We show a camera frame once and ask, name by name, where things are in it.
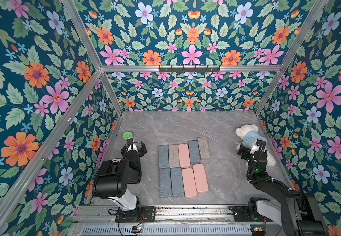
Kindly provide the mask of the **grey case with black glasses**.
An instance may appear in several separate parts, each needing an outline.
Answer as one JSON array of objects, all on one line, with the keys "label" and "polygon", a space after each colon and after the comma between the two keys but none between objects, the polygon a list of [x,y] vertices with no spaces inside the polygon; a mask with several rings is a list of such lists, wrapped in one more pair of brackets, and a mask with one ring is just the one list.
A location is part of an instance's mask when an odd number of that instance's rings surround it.
[{"label": "grey case with black glasses", "polygon": [[178,145],[169,145],[168,155],[169,155],[169,168],[180,167]]}]

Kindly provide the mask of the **pink case with brown glasses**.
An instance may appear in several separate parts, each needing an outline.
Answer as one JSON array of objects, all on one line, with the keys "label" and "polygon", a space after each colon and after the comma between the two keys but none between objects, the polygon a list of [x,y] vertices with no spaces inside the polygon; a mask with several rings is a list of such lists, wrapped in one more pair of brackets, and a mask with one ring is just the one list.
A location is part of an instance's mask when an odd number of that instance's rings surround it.
[{"label": "pink case with brown glasses", "polygon": [[189,147],[187,144],[178,145],[179,165],[181,168],[190,168]]}]

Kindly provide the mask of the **green case with olive glasses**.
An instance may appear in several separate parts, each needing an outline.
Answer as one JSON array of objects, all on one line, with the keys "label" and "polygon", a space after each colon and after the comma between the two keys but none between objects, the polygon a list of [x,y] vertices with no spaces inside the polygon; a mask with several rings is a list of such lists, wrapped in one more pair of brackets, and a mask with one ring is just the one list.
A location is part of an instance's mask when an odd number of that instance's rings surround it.
[{"label": "green case with olive glasses", "polygon": [[192,165],[200,164],[201,156],[200,156],[198,141],[196,141],[196,140],[189,141],[188,147],[189,147],[189,157],[190,157],[191,164]]}]

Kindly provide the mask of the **grey case with red glasses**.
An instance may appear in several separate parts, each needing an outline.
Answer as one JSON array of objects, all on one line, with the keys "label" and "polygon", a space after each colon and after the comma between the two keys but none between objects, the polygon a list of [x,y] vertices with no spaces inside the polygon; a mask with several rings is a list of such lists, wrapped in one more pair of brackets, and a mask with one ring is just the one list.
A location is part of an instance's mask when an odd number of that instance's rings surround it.
[{"label": "grey case with red glasses", "polygon": [[168,145],[160,145],[158,147],[158,167],[159,169],[169,168]]}]

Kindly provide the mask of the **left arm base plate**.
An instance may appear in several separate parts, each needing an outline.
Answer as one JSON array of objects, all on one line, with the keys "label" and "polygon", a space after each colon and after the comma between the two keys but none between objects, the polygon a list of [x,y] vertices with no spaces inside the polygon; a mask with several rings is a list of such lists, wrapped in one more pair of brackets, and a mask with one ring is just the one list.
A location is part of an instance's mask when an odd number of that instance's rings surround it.
[{"label": "left arm base plate", "polygon": [[116,214],[116,223],[153,223],[155,222],[156,207],[140,206],[134,210],[119,210]]}]

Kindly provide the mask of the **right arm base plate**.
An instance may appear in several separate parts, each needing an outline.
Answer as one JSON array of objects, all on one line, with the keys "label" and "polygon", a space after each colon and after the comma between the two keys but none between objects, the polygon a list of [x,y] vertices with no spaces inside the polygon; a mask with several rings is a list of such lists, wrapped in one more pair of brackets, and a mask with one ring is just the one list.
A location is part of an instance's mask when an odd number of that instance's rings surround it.
[{"label": "right arm base plate", "polygon": [[258,213],[255,206],[229,206],[235,222],[272,222],[271,219]]}]

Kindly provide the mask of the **grey case with white glasses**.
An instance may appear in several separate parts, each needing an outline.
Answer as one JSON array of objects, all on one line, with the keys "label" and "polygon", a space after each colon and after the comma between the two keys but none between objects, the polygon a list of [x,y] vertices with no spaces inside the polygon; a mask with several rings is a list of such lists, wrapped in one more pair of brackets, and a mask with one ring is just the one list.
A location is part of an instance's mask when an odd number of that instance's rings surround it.
[{"label": "grey case with white glasses", "polygon": [[168,198],[172,196],[171,170],[170,168],[159,170],[160,197]]}]

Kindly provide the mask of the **green case with black glasses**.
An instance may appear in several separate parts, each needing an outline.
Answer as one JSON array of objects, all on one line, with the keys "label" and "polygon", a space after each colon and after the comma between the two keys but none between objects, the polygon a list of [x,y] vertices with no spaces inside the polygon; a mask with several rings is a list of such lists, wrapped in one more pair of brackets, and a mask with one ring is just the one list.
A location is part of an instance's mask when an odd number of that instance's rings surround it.
[{"label": "green case with black glasses", "polygon": [[199,137],[197,138],[199,150],[200,150],[200,157],[201,159],[210,159],[210,150],[208,146],[208,140],[206,137]]}]

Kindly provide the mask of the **grey case with yellow glasses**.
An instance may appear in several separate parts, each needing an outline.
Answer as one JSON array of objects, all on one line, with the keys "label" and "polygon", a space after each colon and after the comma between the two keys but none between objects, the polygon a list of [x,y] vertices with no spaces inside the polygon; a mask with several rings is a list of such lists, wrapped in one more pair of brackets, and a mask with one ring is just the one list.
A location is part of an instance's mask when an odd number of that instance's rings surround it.
[{"label": "grey case with yellow glasses", "polygon": [[182,170],[181,168],[171,168],[170,169],[171,176],[171,188],[172,188],[172,196],[173,197],[183,197],[184,196],[184,185],[182,178]]}]

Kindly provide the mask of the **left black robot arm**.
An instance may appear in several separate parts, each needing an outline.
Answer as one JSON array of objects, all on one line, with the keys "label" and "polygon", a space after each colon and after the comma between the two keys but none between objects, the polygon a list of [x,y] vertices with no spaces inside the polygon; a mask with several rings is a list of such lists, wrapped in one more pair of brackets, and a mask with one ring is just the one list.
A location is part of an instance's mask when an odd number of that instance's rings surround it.
[{"label": "left black robot arm", "polygon": [[122,159],[102,162],[92,185],[94,197],[107,199],[123,212],[139,212],[140,200],[128,190],[128,185],[142,179],[141,157],[147,153],[143,142],[135,142],[132,133],[123,135],[126,141],[121,149]]}]

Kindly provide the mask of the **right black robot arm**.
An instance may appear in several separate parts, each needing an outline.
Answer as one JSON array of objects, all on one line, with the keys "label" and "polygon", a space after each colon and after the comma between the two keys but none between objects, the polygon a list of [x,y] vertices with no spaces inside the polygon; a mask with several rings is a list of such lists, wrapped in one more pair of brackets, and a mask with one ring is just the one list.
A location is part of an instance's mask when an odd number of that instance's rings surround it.
[{"label": "right black robot arm", "polygon": [[248,183],[280,204],[278,207],[267,200],[257,200],[257,213],[279,224],[287,236],[328,236],[328,227],[316,198],[287,187],[267,173],[265,147],[264,140],[256,140],[251,147],[242,142],[237,153],[248,163]]}]

